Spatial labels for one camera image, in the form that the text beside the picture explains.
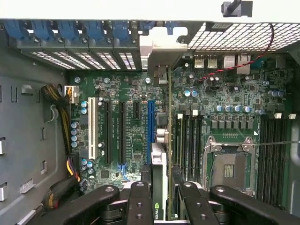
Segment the CPU socket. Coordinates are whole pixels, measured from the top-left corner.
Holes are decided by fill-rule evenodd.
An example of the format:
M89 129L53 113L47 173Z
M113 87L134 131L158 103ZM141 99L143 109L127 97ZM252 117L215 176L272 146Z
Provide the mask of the CPU socket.
M203 148L202 187L224 185L255 196L256 150L252 136L230 140L209 135Z

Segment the white expansion slot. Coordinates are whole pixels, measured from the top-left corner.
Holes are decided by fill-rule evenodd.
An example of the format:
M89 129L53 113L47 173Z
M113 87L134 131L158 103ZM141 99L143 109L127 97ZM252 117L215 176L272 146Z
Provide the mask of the white expansion slot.
M88 98L88 151L89 159L98 157L98 98Z

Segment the long black expansion slot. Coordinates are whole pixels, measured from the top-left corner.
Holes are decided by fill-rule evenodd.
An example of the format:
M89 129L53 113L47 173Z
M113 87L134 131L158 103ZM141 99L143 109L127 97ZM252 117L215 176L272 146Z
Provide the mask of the long black expansion slot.
M113 122L112 122L112 103L105 101L105 163L109 165L112 162L112 139L113 139Z
M119 164L126 163L126 102L119 102Z

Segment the green motherboard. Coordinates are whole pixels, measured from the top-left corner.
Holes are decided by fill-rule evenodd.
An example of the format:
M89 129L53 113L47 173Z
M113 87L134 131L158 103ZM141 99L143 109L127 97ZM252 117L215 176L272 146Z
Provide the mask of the green motherboard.
M203 148L209 135L216 138L252 136L254 143L290 139L292 111L290 86L295 71L279 68L274 59L261 59L245 68L216 74L206 80L207 68L189 63L172 72L172 167L181 168L184 179L184 116L189 116L187 180L191 180L193 117L197 116L195 181L198 181L199 116ZM160 88L145 72L77 71L70 76L79 86L79 103L71 107L71 145L79 170L80 191L88 193L101 185L119 188L139 180L147 163L148 102L162 110ZM89 159L88 98L98 98L98 157ZM112 103L112 162L105 163L105 101ZM133 119L133 102L140 102L141 118ZM126 163L119 164L119 102L126 102ZM287 196L288 144L255 146L257 199L285 208Z

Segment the thin metal locking lever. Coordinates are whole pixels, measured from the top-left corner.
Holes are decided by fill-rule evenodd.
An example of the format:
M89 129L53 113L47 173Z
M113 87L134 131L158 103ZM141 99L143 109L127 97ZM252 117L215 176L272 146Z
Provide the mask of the thin metal locking lever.
M285 145L285 144L300 144L300 140L299 141L255 143L255 144L252 144L252 146Z

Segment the blue slot retention clip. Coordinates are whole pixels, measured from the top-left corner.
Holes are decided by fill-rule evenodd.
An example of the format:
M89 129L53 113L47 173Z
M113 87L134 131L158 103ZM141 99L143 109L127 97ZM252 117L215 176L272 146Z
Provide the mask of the blue slot retention clip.
M6 20L4 22L5 30L8 35L17 40L28 40L29 33L23 23L20 20Z
M167 28L167 34L172 35L173 34L173 29L175 27L179 27L180 22L175 22L175 21L166 21L165 22L165 27Z
M47 20L32 20L31 25L34 34L37 38L44 41L54 40L54 32L51 28L50 21Z
M86 21L85 28L89 38L92 38L95 41L103 41L105 39L102 21Z
M113 21L112 32L113 36L120 42L127 42L130 39L127 21Z
M142 32L147 32L151 30L156 25L156 21L140 21L139 22L140 28L139 30Z
M76 26L76 21L59 20L59 32L64 39L76 41L79 39L79 32Z

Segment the empty black RAM slot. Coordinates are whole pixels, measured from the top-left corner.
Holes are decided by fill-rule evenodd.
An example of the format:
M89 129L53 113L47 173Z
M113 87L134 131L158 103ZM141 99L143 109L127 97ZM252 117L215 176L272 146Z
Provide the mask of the empty black RAM slot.
M202 124L203 116L199 116L199 155L198 155L198 181L201 181L202 178Z
M184 150L183 150L183 165L184 165L184 180L187 180L187 163L188 163L188 128L189 126L189 116L184 116Z
M197 146L197 119L198 117L195 116L193 117L193 147L192 147L192 153L193 153L193 158L192 158L192 168L191 168L191 180L195 181L195 169L196 169L196 146Z

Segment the white power connector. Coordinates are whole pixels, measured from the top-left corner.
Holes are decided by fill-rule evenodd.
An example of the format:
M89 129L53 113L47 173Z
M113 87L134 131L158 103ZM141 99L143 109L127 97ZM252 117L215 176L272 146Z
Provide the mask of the white power connector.
M70 103L70 104L78 104L79 103L79 86L74 86L74 85L65 85L64 86L64 94L65 94L65 99Z

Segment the short black expansion slot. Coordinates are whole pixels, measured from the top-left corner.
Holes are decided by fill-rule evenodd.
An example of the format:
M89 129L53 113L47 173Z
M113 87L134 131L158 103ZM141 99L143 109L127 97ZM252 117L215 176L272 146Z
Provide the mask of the short black expansion slot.
M140 102L134 101L133 102L133 119L139 120L141 118L141 109L140 109Z

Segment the open black PC case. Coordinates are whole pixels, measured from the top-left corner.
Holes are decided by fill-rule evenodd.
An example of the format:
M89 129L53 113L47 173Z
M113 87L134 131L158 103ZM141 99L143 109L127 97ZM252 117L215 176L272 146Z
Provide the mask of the open black PC case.
M74 104L64 94L65 85L74 85L71 73L148 74L142 65L140 38L150 30L139 30L139 22L146 20L121 20L128 22L130 39L120 42L113 36L115 20L97 20L102 21L105 39L95 41L85 28L85 22L92 20L75 20L79 39L69 41L59 32L59 20L47 20L54 40L44 41L35 36L33 19L17 19L29 33L28 40L17 40L6 32L6 20L0 19L0 225L32 225L33 218L89 193L80 191L71 145ZM300 22L179 22L188 30L187 52L172 72L189 63L207 68L202 76L206 80L261 59L274 59L279 68L292 67L289 90L296 118L291 121L289 141L300 140ZM289 144L288 151L286 207L276 208L296 216L300 225L300 144ZM174 209L173 183L171 188L170 217L154 220L154 225L189 225Z

